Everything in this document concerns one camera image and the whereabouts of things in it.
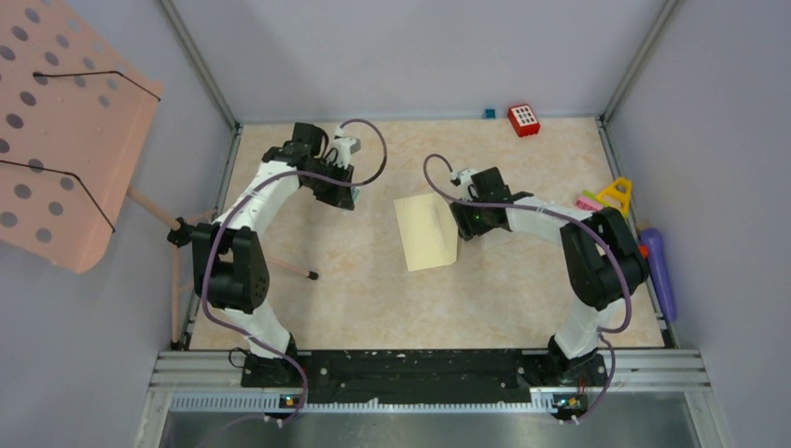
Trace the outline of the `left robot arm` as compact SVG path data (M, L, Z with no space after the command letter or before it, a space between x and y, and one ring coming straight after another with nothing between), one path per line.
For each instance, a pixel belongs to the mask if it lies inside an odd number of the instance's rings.
M342 128L329 137L315 125L296 123L288 140L265 152L230 209L192 232L195 291L204 315L242 335L276 385L293 383L299 362L287 353L292 335L267 300L271 276L262 239L280 208L301 188L321 203L354 209L352 156L360 148L359 139Z

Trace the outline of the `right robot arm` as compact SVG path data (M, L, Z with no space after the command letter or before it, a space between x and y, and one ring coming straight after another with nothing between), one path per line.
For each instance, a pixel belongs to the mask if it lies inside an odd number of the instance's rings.
M631 296L648 277L645 255L621 212L585 211L514 192L498 168L451 173L463 196L450 203L465 241L501 229L527 233L562 249L576 295L561 328L534 367L536 385L570 385L595 358L600 337L631 323Z

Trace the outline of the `pink small block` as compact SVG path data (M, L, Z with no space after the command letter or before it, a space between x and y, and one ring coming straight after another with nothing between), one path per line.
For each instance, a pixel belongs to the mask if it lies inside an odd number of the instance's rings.
M575 201L575 207L581 210L587 210L591 212L598 212L604 209L604 205L598 202L595 198L591 198L585 195L578 196Z

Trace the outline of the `pink perforated music stand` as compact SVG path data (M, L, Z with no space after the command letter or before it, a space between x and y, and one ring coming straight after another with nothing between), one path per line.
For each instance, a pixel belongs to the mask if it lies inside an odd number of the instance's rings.
M193 222L132 186L159 82L62 1L1 5L1 239L72 273L104 256L126 200L166 224L173 248Z

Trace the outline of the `red toy block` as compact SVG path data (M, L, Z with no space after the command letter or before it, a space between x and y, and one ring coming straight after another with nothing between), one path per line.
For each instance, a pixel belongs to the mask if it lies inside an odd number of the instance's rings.
M515 134L520 137L537 135L541 124L529 104L514 105L507 110L507 118Z

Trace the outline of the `yellow green toy block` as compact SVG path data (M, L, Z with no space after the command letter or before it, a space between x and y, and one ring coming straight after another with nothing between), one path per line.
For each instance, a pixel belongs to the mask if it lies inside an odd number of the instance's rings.
M627 218L631 210L631 196L633 183L626 177L618 177L607 187L594 195L597 202L603 206L611 207Z

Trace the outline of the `yellow envelope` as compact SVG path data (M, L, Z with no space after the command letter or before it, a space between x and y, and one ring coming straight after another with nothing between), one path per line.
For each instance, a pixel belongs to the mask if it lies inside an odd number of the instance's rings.
M394 200L409 272L452 265L458 257L458 227L448 203L436 193Z

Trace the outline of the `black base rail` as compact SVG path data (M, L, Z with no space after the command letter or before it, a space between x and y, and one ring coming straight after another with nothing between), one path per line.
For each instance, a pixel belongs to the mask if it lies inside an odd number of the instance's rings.
M268 369L239 349L163 352L149 383L178 411L536 413L574 421L619 393L706 392L694 350L601 350L565 380L540 377L542 350L316 350Z

